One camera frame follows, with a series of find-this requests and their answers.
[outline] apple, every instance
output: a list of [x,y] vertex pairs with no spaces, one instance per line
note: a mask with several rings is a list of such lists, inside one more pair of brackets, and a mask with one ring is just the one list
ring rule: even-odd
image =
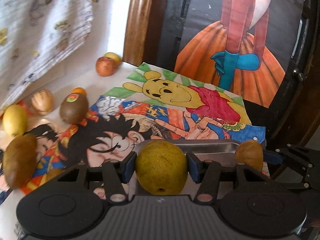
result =
[[121,62],[122,62],[121,57],[120,57],[119,55],[117,55],[116,53],[107,52],[104,56],[105,56],[105,57],[113,58],[113,59],[118,63],[118,65],[120,65]]
[[100,57],[96,62],[96,71],[102,77],[113,75],[118,68],[118,63],[110,57]]

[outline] red sleeve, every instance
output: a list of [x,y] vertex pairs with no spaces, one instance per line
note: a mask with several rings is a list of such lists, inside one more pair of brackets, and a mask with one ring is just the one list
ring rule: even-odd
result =
[[252,6],[254,6],[252,0],[231,0],[231,13],[226,44],[226,50],[230,53],[239,53],[240,51],[247,15]]
[[254,26],[253,53],[258,56],[261,63],[264,46],[266,45],[269,22],[269,8]]
[[221,24],[223,26],[229,25],[231,14],[231,0],[222,0]]

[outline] white cloth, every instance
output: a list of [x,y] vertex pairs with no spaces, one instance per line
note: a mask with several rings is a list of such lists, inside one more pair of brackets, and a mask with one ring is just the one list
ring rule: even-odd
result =
[[92,0],[0,0],[0,115],[85,41]]

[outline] orange dress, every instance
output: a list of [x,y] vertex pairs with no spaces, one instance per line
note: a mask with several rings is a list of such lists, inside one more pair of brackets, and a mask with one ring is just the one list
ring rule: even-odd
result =
[[257,70],[236,69],[230,92],[269,107],[284,77],[284,70],[265,47],[269,9],[248,33],[256,0],[223,0],[221,20],[200,31],[179,53],[174,71],[191,79],[219,86],[220,77],[211,57],[220,51],[254,53]]

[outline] kiwi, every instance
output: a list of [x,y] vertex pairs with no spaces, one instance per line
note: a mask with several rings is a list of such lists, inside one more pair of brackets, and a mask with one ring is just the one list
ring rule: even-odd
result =
[[87,97],[81,93],[68,95],[60,106],[60,116],[64,122],[70,124],[80,123],[88,112]]
[[37,139],[28,133],[14,138],[3,156],[3,170],[11,189],[19,188],[31,179],[37,165]]

